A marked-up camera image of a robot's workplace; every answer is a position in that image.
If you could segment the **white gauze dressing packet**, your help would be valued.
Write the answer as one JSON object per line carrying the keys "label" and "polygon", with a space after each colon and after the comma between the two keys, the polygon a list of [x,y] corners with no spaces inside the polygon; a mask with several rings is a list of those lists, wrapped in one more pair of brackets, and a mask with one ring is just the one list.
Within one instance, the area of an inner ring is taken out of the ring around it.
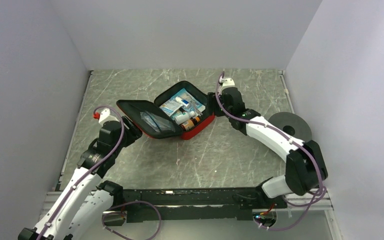
{"label": "white gauze dressing packet", "polygon": [[169,117],[171,117],[177,110],[183,105],[178,103],[176,100],[169,99],[163,103],[159,108]]}

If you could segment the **red medicine kit case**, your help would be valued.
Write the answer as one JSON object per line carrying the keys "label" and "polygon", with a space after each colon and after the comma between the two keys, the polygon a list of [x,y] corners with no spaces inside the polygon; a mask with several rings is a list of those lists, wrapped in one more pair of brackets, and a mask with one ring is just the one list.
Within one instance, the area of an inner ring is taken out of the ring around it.
{"label": "red medicine kit case", "polygon": [[149,100],[121,99],[120,110],[143,133],[154,139],[189,140],[215,119],[207,108],[208,95],[188,81],[180,81]]}

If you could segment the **alcohol wipes clear bag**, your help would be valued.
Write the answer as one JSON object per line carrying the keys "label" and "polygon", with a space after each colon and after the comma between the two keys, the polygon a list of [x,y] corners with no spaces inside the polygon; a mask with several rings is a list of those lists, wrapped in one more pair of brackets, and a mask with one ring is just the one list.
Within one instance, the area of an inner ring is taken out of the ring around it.
{"label": "alcohol wipes clear bag", "polygon": [[148,111],[142,111],[140,113],[141,119],[146,122],[152,129],[158,133],[162,133],[165,131],[175,131],[175,127],[173,123],[166,118],[158,116]]}

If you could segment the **blue cotton swab packet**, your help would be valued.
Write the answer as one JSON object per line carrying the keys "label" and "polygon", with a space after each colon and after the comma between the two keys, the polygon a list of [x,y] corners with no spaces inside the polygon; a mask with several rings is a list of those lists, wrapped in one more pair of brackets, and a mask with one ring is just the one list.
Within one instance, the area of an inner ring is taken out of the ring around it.
{"label": "blue cotton swab packet", "polygon": [[201,101],[197,100],[194,96],[192,96],[192,94],[189,93],[185,88],[182,88],[177,93],[175,93],[174,96],[170,98],[170,100],[175,100],[175,97],[181,97],[190,103],[189,107],[181,107],[182,110],[187,112],[198,110],[202,113],[206,109],[205,105]]}

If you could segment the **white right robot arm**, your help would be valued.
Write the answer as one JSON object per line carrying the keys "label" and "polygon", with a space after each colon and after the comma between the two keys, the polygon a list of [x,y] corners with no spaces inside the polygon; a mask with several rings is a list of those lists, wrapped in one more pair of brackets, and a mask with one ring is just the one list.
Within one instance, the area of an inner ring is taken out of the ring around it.
{"label": "white right robot arm", "polygon": [[217,117],[227,117],[234,129],[259,141],[285,162],[284,175],[271,177],[256,188],[255,200],[260,207],[269,207],[279,196],[303,196],[313,188],[324,188],[329,174],[317,142],[298,139],[247,108],[236,87],[208,93],[207,108]]}

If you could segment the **white bottle green label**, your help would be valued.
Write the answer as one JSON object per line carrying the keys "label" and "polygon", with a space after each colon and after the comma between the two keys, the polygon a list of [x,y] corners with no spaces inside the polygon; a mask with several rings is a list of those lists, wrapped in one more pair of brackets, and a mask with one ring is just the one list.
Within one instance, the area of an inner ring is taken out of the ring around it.
{"label": "white bottle green label", "polygon": [[174,121],[178,124],[181,125],[184,122],[188,121],[191,118],[198,117],[199,115],[195,111],[189,111],[189,112],[180,112],[174,117]]}

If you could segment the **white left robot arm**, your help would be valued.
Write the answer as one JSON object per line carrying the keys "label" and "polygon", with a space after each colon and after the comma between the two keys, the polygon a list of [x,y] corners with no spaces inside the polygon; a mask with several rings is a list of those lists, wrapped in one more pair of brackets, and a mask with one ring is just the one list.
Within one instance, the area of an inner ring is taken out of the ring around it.
{"label": "white left robot arm", "polygon": [[123,205],[122,186],[101,181],[121,150],[143,132],[125,116],[121,120],[105,117],[101,125],[63,192],[33,228],[21,230],[19,240],[78,240],[99,214]]}

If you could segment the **brown bottle orange cap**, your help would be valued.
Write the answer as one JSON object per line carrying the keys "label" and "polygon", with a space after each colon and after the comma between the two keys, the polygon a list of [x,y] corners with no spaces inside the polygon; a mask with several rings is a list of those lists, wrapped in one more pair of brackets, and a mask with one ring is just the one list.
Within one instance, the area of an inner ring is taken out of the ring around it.
{"label": "brown bottle orange cap", "polygon": [[180,127],[184,130],[184,131],[189,131],[191,129],[193,129],[199,122],[201,121],[200,117],[197,116],[197,117],[193,117],[193,118],[190,118],[188,119],[187,121],[183,122]]}

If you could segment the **white bandage roll blue label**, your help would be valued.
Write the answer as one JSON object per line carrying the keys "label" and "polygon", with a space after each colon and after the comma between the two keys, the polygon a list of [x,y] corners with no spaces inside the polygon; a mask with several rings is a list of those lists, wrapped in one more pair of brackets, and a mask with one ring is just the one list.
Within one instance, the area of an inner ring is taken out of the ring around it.
{"label": "white bandage roll blue label", "polygon": [[181,97],[179,97],[179,96],[176,96],[175,97],[175,100],[178,102],[178,103],[180,103],[180,104],[182,104],[184,107],[189,107],[190,106],[190,103],[187,101],[187,100],[185,100],[185,99],[183,99],[183,98],[181,98]]}

